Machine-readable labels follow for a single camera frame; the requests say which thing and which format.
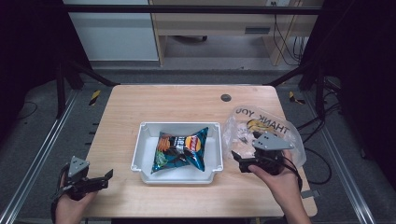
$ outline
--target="gray floor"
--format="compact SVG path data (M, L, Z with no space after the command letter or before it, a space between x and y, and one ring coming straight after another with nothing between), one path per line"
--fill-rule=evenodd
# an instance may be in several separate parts
M92 63L97 72L113 81L121 83L181 83L181 84L252 84L267 83L286 74L293 65L282 63L272 66L259 37L210 36L206 42L199 38L173 37L168 40L168 47L163 66L157 63ZM25 181L32 184L26 192L24 204L20 207L17 220L20 223L49 223L50 196L55 191L56 180L61 167L72 156L85 158L97 128L97 123L106 106L111 88L82 75L86 83L81 91L70 91L76 102L70 111L65 125L51 146L51 151L40 167L38 175ZM278 96L285 111L286 118L296 127L311 120L315 114L312 110L313 93L299 91L296 84L300 77L288 80L277 87ZM100 90L101 94L94 106L89 105L92 93ZM293 91L297 99L304 99L307 104L291 102L289 93ZM337 103L331 94L326 98L326 107ZM26 97L21 117L15 122L14 130L0 149L0 210L5 211L14 193L30 170L35 156L40 153L41 145L56 122L56 86L49 82L35 88ZM315 128L315 124L301 130L303 139ZM332 138L329 144L326 132ZM374 161L361 158L360 147L354 139L342 113L334 111L326 118L323 132L316 133L306 144L319 153L332 167L332 179L325 185L311 184L320 196L315 198L318 214L312 217L314 223L396 223L396 193L382 176ZM356 203L350 193L348 183L344 183L345 174L339 171L340 161L334 161L331 147L342 155L346 171L351 173L351 181L358 187L362 201ZM304 169L308 180L322 181L328 174L328 168L317 155L306 152L307 162ZM361 220L357 205L367 204L370 217L374 220Z

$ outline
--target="wooden table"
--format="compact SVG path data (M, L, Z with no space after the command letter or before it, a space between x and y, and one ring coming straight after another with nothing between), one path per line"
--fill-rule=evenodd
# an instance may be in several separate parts
M230 102L220 99L222 94ZM224 170L209 185L155 186L131 171L142 121L219 122L239 105L255 105L284 118L276 90L268 86L120 85L111 93L87 160L89 176L114 169L108 189L99 192L87 217L280 217L283 213L266 185L242 174L225 160ZM303 190L309 189L304 170ZM317 212L304 199L309 216Z

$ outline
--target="white plastic tray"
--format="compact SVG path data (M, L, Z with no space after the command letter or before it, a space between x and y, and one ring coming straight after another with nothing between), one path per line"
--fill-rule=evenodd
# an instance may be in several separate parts
M189 135L208 127L205 144L205 171L192 165L161 170L154 174L151 167L160 132ZM220 125L217 122L142 122L137 136L131 169L139 172L147 184L210 184L215 173L223 170Z

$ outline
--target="white cabinet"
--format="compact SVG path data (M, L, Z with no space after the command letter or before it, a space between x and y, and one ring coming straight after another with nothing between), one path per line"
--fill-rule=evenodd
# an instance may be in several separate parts
M155 6L201 5L265 7L270 0L150 0ZM289 0L289 7L320 7L323 0ZM309 36L317 16L272 14L185 14L153 13L159 36L160 61L166 50L168 35L259 35L273 65L282 60L286 42L291 36Z
M64 0L65 4L147 5L147 0ZM90 61L158 61L148 13L69 13Z

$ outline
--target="chip bag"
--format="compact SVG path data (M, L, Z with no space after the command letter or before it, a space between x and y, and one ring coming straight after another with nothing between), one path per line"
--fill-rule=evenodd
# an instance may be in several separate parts
M170 133L160 132L151 173L185 165L193 165L204 171L205 142L208 129L206 127L187 136L173 136Z

